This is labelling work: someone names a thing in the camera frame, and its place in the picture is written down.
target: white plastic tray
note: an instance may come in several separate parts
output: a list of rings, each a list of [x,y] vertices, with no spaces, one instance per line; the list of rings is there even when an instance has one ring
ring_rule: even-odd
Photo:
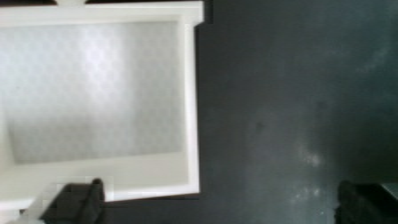
[[[0,213],[97,177],[109,201],[200,192],[201,21],[201,2],[0,9]]]

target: dark gray surface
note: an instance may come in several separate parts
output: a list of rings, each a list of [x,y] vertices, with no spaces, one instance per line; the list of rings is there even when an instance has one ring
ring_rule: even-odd
[[[217,0],[200,28],[198,201],[111,223],[335,223],[338,182],[398,178],[397,3]]]

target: white panel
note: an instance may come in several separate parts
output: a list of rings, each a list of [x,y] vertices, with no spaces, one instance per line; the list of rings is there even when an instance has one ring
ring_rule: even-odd
[[[17,162],[182,151],[178,24],[2,28],[0,43]]]

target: black object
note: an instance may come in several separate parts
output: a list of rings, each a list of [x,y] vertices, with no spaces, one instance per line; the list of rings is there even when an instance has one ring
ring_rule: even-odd
[[[381,184],[340,184],[337,224],[397,224],[398,201]]]
[[[47,224],[104,224],[106,193],[100,179],[68,184],[42,216]]]

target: open box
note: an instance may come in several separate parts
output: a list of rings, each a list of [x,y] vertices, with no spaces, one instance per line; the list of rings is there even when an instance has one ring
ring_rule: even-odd
[[[107,201],[200,192],[201,2],[0,9],[0,211],[49,185]]]

